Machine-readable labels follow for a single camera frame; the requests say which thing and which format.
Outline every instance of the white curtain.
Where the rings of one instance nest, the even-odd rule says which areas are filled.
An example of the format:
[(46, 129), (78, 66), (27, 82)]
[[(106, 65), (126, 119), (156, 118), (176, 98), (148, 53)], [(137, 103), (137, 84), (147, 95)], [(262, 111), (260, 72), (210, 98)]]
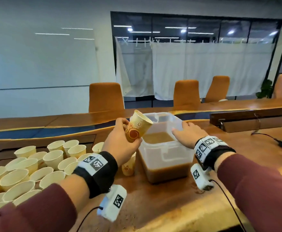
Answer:
[(150, 43), (119, 42), (116, 39), (116, 81), (123, 96), (154, 95)]
[(230, 77), (227, 96), (258, 92), (269, 66), (273, 44), (154, 43), (153, 81), (155, 97), (172, 100), (178, 80), (199, 81), (205, 97), (213, 76)]

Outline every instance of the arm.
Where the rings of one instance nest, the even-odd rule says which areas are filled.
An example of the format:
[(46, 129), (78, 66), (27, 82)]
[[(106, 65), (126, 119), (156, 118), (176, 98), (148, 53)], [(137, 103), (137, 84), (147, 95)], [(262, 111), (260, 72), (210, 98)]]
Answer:
[[(193, 123), (182, 126), (183, 131), (173, 130), (173, 134), (188, 148), (208, 135)], [(282, 175), (277, 170), (233, 152), (219, 156), (214, 168), (256, 232), (282, 231)]]
[[(118, 166), (126, 163), (139, 148), (141, 139), (129, 143), (123, 124), (118, 118), (115, 128), (104, 142), (102, 151), (115, 158)], [(9, 203), (0, 209), (0, 232), (68, 232), (75, 224), (77, 213), (87, 205), (90, 191), (85, 180), (75, 174), (60, 184), (52, 184), (17, 207)]]

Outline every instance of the maroon sleeve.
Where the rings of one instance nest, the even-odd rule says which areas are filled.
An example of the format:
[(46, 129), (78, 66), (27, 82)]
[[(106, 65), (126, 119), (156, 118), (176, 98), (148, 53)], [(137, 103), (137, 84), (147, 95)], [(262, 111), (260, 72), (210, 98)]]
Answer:
[(68, 232), (77, 211), (63, 188), (52, 184), (15, 207), (9, 203), (0, 209), (0, 232)]
[(242, 155), (226, 158), (218, 178), (256, 232), (282, 231), (282, 175)]

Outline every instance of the person's left hand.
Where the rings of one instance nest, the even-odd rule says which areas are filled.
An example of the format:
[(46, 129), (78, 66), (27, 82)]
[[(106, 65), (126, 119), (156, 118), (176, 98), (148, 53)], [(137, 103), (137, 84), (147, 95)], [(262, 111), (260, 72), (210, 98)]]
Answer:
[(128, 142), (123, 127), (123, 124), (128, 123), (129, 121), (125, 118), (117, 118), (115, 127), (104, 141), (101, 150), (109, 152), (115, 158), (118, 166), (130, 160), (142, 142), (141, 138), (137, 138), (133, 143)]

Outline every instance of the wristband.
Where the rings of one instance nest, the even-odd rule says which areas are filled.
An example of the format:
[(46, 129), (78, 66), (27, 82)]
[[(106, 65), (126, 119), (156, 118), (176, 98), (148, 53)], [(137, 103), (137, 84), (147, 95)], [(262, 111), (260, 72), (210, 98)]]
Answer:
[(89, 198), (108, 193), (114, 182), (114, 176), (118, 166), (114, 157), (102, 151), (99, 154), (91, 154), (88, 158), (81, 161), (73, 174), (82, 177), (90, 191)]
[(214, 169), (216, 160), (226, 152), (236, 152), (229, 147), (227, 143), (215, 136), (206, 136), (197, 141), (194, 150), (198, 162), (203, 167), (211, 167)]

